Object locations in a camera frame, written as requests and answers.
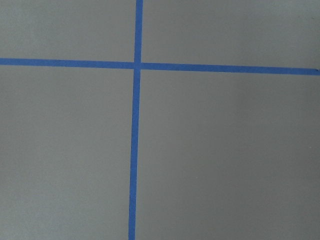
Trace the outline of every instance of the gray surface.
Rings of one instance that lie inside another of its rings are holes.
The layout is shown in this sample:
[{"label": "gray surface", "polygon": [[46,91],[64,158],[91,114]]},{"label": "gray surface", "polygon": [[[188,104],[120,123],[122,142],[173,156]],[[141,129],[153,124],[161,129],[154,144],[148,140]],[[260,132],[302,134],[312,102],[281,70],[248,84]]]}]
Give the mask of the gray surface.
[{"label": "gray surface", "polygon": [[132,71],[0,67],[0,239],[128,238]]},{"label": "gray surface", "polygon": [[147,0],[144,62],[320,68],[319,0]]},{"label": "gray surface", "polygon": [[137,240],[320,239],[316,76],[143,71]]},{"label": "gray surface", "polygon": [[0,57],[133,61],[134,0],[1,0]]}]

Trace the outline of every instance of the blue line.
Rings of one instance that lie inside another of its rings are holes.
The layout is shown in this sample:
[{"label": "blue line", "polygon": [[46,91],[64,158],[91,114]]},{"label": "blue line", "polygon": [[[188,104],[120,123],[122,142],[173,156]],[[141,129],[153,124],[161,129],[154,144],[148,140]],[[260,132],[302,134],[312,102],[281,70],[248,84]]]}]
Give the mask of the blue line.
[{"label": "blue line", "polygon": [[141,63],[144,70],[221,72],[221,73],[251,73],[251,74],[287,74],[320,76],[319,69],[268,67],[268,66],[232,66],[232,65],[201,65],[175,63]]},{"label": "blue line", "polygon": [[86,61],[57,59],[0,58],[0,65],[47,66],[67,68],[134,69],[133,62],[126,61]]},{"label": "blue line", "polygon": [[140,77],[142,52],[142,18],[143,0],[136,0],[135,6],[135,38],[134,38],[134,70],[132,95],[131,157],[130,157],[130,193],[128,239],[136,239],[136,203],[137,203],[137,171],[139,141],[139,106]]}]

